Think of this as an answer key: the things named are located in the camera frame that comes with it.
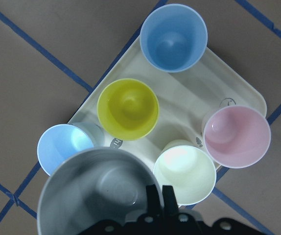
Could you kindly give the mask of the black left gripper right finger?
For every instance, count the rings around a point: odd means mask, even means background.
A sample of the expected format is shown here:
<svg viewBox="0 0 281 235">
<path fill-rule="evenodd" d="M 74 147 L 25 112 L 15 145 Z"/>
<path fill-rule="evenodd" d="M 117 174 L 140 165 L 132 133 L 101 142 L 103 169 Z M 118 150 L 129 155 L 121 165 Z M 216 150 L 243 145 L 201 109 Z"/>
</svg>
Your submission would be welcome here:
<svg viewBox="0 0 281 235">
<path fill-rule="evenodd" d="M 162 194 L 164 200 L 164 215 L 165 217 L 172 217 L 178 214 L 179 207 L 176 201 L 173 186 L 163 185 Z"/>
</svg>

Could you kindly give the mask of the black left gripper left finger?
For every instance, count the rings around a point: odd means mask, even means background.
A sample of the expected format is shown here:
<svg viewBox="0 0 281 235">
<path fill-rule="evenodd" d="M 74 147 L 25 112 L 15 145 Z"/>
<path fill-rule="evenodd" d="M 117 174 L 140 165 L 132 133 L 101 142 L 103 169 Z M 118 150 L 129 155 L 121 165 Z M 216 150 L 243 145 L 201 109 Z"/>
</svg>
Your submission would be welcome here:
<svg viewBox="0 0 281 235">
<path fill-rule="evenodd" d="M 153 217 L 162 216 L 162 207 L 156 185 L 146 186 L 147 214 Z"/>
</svg>

